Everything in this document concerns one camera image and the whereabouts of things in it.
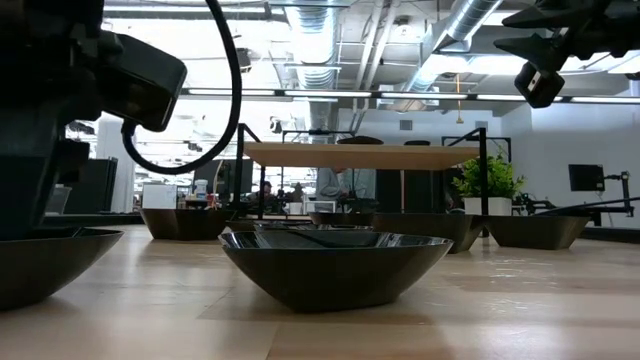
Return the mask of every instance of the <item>white planter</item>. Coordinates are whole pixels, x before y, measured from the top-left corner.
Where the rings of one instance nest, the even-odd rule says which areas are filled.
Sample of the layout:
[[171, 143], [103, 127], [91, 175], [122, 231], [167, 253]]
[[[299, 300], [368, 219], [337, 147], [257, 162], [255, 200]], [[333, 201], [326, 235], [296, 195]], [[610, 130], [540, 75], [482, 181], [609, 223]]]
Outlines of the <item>white planter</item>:
[[[465, 198], [464, 209], [470, 215], [482, 215], [480, 198]], [[489, 215], [511, 215], [511, 199], [489, 198]]]

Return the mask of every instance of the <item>bottle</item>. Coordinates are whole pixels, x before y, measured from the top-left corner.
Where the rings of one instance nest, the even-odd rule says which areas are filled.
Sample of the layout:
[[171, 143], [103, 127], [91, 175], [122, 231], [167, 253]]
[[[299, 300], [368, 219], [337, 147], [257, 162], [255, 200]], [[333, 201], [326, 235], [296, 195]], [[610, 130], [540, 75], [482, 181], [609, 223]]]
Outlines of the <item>bottle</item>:
[[194, 184], [196, 185], [196, 189], [193, 191], [193, 195], [195, 195], [196, 200], [207, 200], [207, 184], [209, 182], [207, 180], [196, 180]]

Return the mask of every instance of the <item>black metal frame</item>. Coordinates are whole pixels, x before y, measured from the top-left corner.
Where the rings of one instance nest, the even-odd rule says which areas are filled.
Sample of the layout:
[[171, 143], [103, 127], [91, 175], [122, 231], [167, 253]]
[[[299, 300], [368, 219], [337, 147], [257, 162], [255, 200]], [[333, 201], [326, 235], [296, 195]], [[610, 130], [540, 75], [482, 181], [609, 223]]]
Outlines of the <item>black metal frame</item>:
[[[238, 124], [238, 140], [236, 143], [236, 170], [235, 178], [233, 179], [233, 207], [236, 210], [240, 209], [240, 187], [242, 186], [242, 158], [244, 157], [244, 135], [249, 134], [255, 142], [262, 142], [256, 136], [256, 134], [249, 129], [247, 124]], [[262, 220], [264, 215], [264, 177], [265, 167], [260, 167], [260, 191], [258, 196], [258, 219]]]
[[[442, 137], [442, 144], [444, 146], [445, 136]], [[472, 132], [462, 135], [457, 138], [454, 142], [447, 146], [454, 146], [456, 144], [461, 143], [462, 141], [478, 141], [480, 143], [480, 206], [481, 213], [483, 216], [489, 215], [489, 172], [487, 167], [487, 129], [486, 128], [477, 128]], [[511, 154], [511, 146], [509, 146], [509, 155]], [[489, 232], [487, 229], [482, 230], [482, 236], [489, 236]]]
[[[459, 139], [459, 137], [457, 137], [457, 136], [443, 136], [441, 138], [440, 145], [445, 146], [445, 143], [447, 142], [447, 140], [453, 140], [453, 139]], [[506, 142], [507, 143], [507, 161], [509, 163], [511, 163], [511, 138], [510, 137], [487, 136], [486, 139], [487, 140], [502, 140], [502, 141]]]
[[[353, 131], [330, 131], [330, 130], [283, 130], [282, 131], [282, 143], [286, 141], [288, 134], [309, 134], [309, 135], [340, 135], [346, 134], [355, 136]], [[280, 167], [280, 189], [284, 190], [284, 166]]]

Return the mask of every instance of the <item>wooden shelf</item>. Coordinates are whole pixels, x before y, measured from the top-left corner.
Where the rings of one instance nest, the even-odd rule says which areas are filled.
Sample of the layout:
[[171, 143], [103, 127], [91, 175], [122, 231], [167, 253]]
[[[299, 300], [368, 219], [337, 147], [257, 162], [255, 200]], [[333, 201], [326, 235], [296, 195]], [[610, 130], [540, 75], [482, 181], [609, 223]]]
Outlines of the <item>wooden shelf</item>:
[[478, 157], [478, 148], [402, 145], [245, 143], [244, 153], [263, 166], [444, 170]]

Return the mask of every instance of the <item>white wall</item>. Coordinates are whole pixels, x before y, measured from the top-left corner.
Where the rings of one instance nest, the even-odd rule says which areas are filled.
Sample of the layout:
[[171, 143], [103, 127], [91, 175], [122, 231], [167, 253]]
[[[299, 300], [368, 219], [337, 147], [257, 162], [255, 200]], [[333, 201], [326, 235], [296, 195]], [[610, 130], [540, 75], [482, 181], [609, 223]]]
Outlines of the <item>white wall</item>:
[[[522, 105], [502, 118], [501, 128], [504, 136], [513, 138], [515, 173], [528, 179], [524, 191], [538, 199], [548, 198], [559, 206], [599, 200], [595, 193], [570, 191], [568, 164], [602, 164], [606, 175], [627, 170], [631, 196], [640, 194], [637, 106]], [[620, 182], [608, 180], [606, 189], [605, 200], [622, 197]], [[640, 228], [640, 209], [638, 215], [615, 214], [613, 223]], [[609, 225], [606, 215], [603, 225]]]
[[[462, 111], [464, 124], [457, 124], [457, 111], [441, 114], [439, 111], [414, 111], [398, 113], [390, 110], [369, 110], [365, 114], [358, 135], [381, 139], [385, 144], [402, 145], [408, 140], [429, 140], [431, 145], [440, 145], [442, 136], [462, 136], [476, 128], [476, 121], [488, 121], [489, 136], [500, 136], [501, 119], [494, 117], [491, 111]], [[340, 130], [348, 130], [352, 111], [340, 109], [338, 114]], [[401, 131], [400, 120], [413, 120], [413, 131]], [[495, 145], [489, 146], [495, 153]]]

